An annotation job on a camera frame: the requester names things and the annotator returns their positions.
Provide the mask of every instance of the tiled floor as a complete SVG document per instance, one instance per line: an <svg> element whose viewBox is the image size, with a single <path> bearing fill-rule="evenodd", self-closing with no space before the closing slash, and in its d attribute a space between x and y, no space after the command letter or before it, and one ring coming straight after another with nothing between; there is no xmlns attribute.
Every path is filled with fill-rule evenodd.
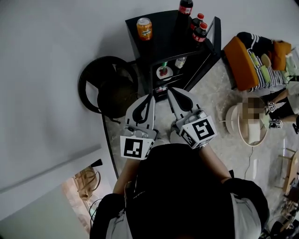
<svg viewBox="0 0 299 239"><path fill-rule="evenodd" d="M247 96L247 93L231 90L230 79L231 76L227 72L226 66L222 60L219 60L191 92L199 98L200 106L214 119L218 136L210 142L211 147L227 168L234 170L235 177L243 179L249 165L252 148L230 135L225 124L220 122L225 119L225 114L231 106L240 102L242 97ZM163 138L167 138L167 130L169 130L170 123L174 119L167 101L156 104L155 128L159 130ZM125 162L125 159L120 157L119 139L124 118L120 120L121 125L106 120L115 164L119 173ZM283 129L270 130L262 144L254 147L251 156L251 165L257 159L257 172L254 182L262 188L268 200L271 211L270 225L275 222L272 218L279 215L279 205L283 200L282 190L276 186L281 186L282 178L285 177L286 162L283 162L278 156L284 153L284 147L293 150L297 150L299 147L299 136L295 134L291 123L284 124ZM253 179L252 171L250 167L246 179Z"/></svg>

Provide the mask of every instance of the black shelf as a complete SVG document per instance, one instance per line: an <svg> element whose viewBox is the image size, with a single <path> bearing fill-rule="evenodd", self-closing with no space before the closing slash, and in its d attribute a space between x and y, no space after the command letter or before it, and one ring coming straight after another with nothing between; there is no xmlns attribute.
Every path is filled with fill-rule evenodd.
<svg viewBox="0 0 299 239"><path fill-rule="evenodd" d="M189 91L220 59L221 53L221 21L215 17L210 26L209 34L213 42L207 38L199 45L192 39L190 23L184 28L178 28L176 23L178 11L159 12L126 20L128 32L138 67L142 72L142 84L148 94L159 86L168 85ZM138 37L136 23L138 19L146 17L152 22L153 38L141 41ZM181 57L187 60L178 70L174 66L175 60ZM174 70L169 81L160 80L156 70L163 62ZM158 99L166 92L159 93Z"/></svg>

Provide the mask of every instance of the orange cushion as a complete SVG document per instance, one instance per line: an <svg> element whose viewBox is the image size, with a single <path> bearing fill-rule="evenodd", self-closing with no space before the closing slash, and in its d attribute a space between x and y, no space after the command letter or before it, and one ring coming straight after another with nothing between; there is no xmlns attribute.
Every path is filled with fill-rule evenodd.
<svg viewBox="0 0 299 239"><path fill-rule="evenodd" d="M232 69L237 88L240 91L248 90L258 85L255 67L248 51L241 40L234 36L224 47L225 55Z"/></svg>
<svg viewBox="0 0 299 239"><path fill-rule="evenodd" d="M285 70L285 55L291 52L291 44L287 42L273 42L274 50L272 52L272 68L274 70Z"/></svg>

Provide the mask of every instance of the red bottle cap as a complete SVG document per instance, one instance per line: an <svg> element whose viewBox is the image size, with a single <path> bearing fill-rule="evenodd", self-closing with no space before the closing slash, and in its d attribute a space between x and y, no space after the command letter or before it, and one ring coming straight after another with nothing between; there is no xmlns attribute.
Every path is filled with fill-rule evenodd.
<svg viewBox="0 0 299 239"><path fill-rule="evenodd" d="M202 13L198 13L198 14L197 14L197 17L198 17L199 19L203 20L205 16L204 16Z"/></svg>
<svg viewBox="0 0 299 239"><path fill-rule="evenodd" d="M205 22L201 22L199 26L201 29L207 29L207 24Z"/></svg>

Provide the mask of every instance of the shoulder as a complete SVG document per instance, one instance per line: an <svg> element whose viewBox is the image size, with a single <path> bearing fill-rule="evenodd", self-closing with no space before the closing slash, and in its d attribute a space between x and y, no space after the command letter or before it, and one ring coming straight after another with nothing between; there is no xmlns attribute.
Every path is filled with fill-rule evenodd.
<svg viewBox="0 0 299 239"><path fill-rule="evenodd" d="M118 216L124 208L125 199L123 195L112 193L104 196L96 211L93 226L90 230L90 239L106 238L110 220Z"/></svg>
<svg viewBox="0 0 299 239"><path fill-rule="evenodd" d="M261 229L263 229L269 218L269 208L262 189L253 181L247 181L239 178L229 179L225 181L223 186L234 195L233 200L235 199L237 202L238 200L245 201L248 207L254 206L254 209L258 214L258 218L260 219Z"/></svg>

